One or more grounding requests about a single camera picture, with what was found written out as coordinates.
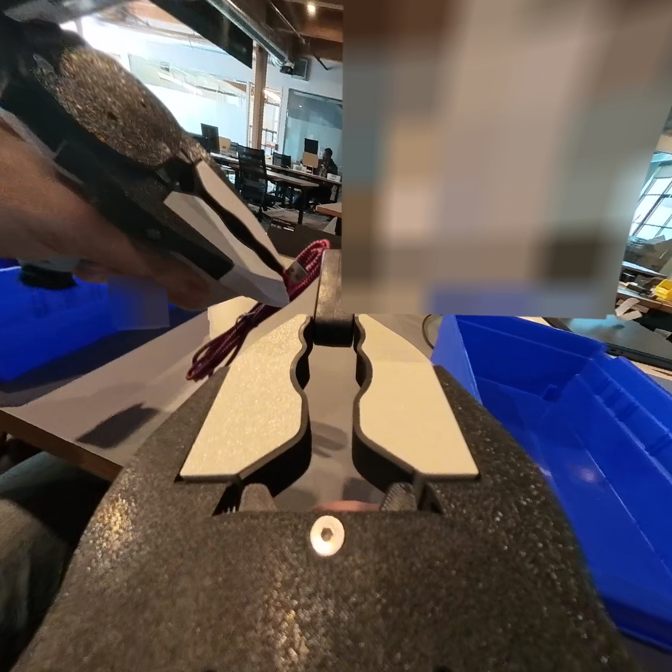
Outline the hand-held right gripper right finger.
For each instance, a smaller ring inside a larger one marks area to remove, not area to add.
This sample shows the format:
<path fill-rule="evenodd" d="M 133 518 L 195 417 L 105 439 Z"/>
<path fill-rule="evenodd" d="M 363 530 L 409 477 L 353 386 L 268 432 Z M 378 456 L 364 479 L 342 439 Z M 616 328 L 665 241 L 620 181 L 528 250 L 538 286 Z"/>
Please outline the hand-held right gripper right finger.
<path fill-rule="evenodd" d="M 352 459 L 369 482 L 469 481 L 476 465 L 435 368 L 368 315 L 354 319 Z"/>

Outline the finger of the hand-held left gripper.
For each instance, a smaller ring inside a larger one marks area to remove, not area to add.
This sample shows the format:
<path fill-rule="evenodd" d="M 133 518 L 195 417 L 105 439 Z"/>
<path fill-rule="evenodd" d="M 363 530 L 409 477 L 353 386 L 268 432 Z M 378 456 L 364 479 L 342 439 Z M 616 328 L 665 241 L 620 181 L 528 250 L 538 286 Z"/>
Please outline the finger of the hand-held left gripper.
<path fill-rule="evenodd" d="M 229 270 L 214 273 L 215 282 L 223 288 L 214 290 L 216 298 L 245 296 L 278 308 L 290 302 L 282 271 L 271 269 L 255 251 L 240 242 L 200 197 L 173 192 L 164 204 L 230 261 Z"/>
<path fill-rule="evenodd" d="M 284 267 L 260 222 L 230 183 L 206 162 L 194 165 L 195 196 L 212 222 L 217 246 L 230 250 L 250 273 L 281 277 Z"/>

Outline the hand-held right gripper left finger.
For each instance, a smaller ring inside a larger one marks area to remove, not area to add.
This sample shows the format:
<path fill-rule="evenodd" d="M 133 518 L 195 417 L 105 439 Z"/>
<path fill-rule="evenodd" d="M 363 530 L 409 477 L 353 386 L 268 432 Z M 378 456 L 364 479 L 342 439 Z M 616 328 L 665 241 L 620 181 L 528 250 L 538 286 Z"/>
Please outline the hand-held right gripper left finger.
<path fill-rule="evenodd" d="M 234 360 L 181 466 L 181 480 L 294 482 L 306 472 L 312 321 L 296 315 Z"/>

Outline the black usb hub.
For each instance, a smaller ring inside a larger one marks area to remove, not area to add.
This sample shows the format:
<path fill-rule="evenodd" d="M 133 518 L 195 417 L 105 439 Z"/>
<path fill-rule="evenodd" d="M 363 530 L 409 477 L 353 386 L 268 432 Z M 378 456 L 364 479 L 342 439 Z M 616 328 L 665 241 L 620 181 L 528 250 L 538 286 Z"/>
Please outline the black usb hub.
<path fill-rule="evenodd" d="M 330 348 L 350 348 L 354 338 L 354 314 L 342 304 L 341 250 L 323 253 L 313 317 L 313 342 Z"/>

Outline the blue plastic bin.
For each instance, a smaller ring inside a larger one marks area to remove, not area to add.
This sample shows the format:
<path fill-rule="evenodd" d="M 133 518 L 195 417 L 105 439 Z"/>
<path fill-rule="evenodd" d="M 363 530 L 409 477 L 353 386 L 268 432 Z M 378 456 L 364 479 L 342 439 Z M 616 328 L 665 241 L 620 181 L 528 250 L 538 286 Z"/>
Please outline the blue plastic bin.
<path fill-rule="evenodd" d="M 116 333 L 174 327 L 186 314 L 130 281 L 75 280 L 66 290 L 30 288 L 20 268 L 1 269 L 1 382 L 15 380 Z"/>
<path fill-rule="evenodd" d="M 538 465 L 618 628 L 671 651 L 671 394 L 605 344 L 512 316 L 444 316 L 431 361 Z"/>

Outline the person's left hand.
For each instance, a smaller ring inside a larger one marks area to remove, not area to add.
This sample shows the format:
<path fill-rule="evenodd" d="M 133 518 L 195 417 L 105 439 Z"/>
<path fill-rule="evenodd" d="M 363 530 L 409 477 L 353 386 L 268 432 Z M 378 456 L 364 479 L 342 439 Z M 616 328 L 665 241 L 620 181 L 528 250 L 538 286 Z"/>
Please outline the person's left hand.
<path fill-rule="evenodd" d="M 1 258 L 77 259 L 74 274 L 101 283 L 114 275 L 155 281 L 169 301 L 202 310 L 212 294 L 182 261 L 108 223 L 38 151 L 1 122 Z"/>

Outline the black office chair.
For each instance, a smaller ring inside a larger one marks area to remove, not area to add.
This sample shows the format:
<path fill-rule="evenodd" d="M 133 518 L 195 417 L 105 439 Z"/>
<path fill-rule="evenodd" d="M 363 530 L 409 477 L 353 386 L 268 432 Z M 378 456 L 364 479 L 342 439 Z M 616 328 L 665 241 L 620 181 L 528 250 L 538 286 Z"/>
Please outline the black office chair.
<path fill-rule="evenodd" d="M 240 196 L 248 205 L 257 206 L 258 214 L 261 214 L 275 202 L 275 197 L 268 192 L 265 153 L 262 149 L 239 145 L 237 157 L 237 188 Z"/>

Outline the black box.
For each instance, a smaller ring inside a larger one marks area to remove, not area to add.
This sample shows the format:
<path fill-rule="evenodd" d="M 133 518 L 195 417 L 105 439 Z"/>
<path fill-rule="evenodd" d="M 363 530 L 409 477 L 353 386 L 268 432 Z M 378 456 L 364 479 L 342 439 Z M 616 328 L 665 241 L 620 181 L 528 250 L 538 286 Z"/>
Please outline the black box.
<path fill-rule="evenodd" d="M 309 244 L 322 238 L 322 231 L 317 231 L 304 224 L 291 224 L 276 218 L 270 220 L 267 233 L 277 252 L 292 259 L 296 258 Z"/>

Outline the long office desk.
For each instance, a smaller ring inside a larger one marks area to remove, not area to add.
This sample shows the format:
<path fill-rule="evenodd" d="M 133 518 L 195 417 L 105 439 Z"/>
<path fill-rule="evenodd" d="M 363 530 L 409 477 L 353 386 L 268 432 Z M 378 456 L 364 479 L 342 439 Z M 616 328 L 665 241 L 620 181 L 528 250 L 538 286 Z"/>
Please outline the long office desk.
<path fill-rule="evenodd" d="M 233 175 L 233 186 L 237 188 L 237 171 L 239 168 L 238 157 L 223 155 L 220 153 L 210 154 L 219 166 Z M 273 164 L 266 164 L 268 192 L 275 197 L 275 202 L 261 214 L 258 214 L 257 206 L 248 205 L 253 214 L 258 218 L 276 218 L 291 224 L 304 224 L 306 211 L 310 209 L 310 201 L 318 187 L 323 185 L 336 186 L 335 181 L 327 179 L 319 180 L 314 175 L 295 175 L 289 169 L 282 169 Z"/>

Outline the wooden pillar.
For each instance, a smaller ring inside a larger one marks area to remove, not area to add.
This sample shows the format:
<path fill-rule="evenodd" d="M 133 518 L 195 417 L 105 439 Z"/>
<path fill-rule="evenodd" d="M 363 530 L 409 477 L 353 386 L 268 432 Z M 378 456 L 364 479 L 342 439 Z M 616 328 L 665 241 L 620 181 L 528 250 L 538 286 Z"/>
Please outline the wooden pillar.
<path fill-rule="evenodd" d="M 261 149 L 264 128 L 265 85 L 267 78 L 267 51 L 259 43 L 253 43 L 253 114 L 250 147 Z"/>

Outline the person's grey trousers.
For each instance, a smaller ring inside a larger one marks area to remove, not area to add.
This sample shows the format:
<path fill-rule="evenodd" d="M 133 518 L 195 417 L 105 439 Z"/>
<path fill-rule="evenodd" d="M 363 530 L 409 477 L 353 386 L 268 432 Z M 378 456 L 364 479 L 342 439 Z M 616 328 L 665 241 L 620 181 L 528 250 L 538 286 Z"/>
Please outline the person's grey trousers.
<path fill-rule="evenodd" d="M 40 452 L 1 475 L 1 670 L 40 627 L 112 482 Z"/>

